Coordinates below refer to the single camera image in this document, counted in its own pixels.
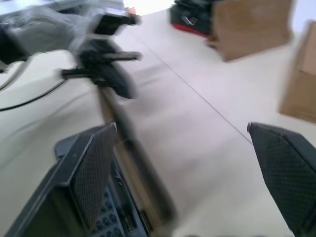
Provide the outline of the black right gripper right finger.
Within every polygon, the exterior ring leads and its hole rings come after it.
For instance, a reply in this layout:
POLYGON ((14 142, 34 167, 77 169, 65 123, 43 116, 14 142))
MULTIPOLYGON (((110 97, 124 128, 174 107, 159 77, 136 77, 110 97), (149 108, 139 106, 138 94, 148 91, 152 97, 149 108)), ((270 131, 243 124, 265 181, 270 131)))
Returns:
POLYGON ((300 133, 247 125, 264 182, 296 237, 316 235, 316 149, 300 133))

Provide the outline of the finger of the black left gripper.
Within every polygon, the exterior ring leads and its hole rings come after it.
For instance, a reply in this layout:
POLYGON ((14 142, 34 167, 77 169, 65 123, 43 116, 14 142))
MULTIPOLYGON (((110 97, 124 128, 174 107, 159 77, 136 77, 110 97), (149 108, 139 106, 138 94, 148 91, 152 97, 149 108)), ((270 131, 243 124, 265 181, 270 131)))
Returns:
POLYGON ((111 64, 107 69, 108 87, 123 98, 134 99, 136 96, 135 86, 131 76, 118 64, 111 64))
POLYGON ((142 54, 136 51, 129 52, 117 52, 114 55, 114 61, 140 61, 142 59, 142 54))

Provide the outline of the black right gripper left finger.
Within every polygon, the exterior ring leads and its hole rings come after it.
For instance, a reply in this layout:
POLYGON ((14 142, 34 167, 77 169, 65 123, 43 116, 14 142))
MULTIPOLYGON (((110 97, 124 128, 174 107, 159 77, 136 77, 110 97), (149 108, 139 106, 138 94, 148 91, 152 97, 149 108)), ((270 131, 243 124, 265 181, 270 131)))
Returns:
POLYGON ((116 134, 111 122, 75 135, 5 236, 89 236, 107 187, 116 134))

